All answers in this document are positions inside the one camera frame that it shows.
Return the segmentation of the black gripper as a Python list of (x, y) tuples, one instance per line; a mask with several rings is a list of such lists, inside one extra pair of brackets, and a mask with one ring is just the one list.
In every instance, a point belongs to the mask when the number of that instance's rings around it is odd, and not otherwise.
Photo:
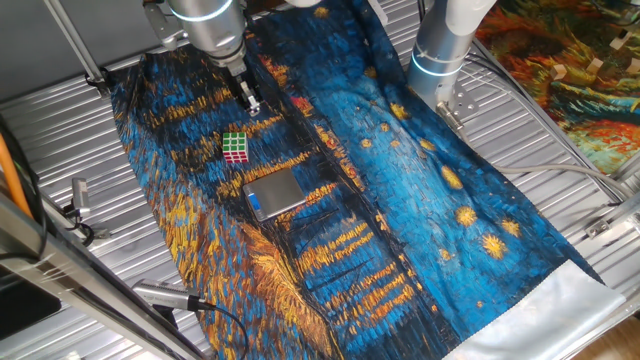
[(255, 76), (249, 69), (229, 70), (230, 74), (230, 90), (232, 94), (239, 98), (239, 102), (244, 109), (248, 109), (251, 116), (256, 116), (261, 111), (260, 100), (258, 97)]

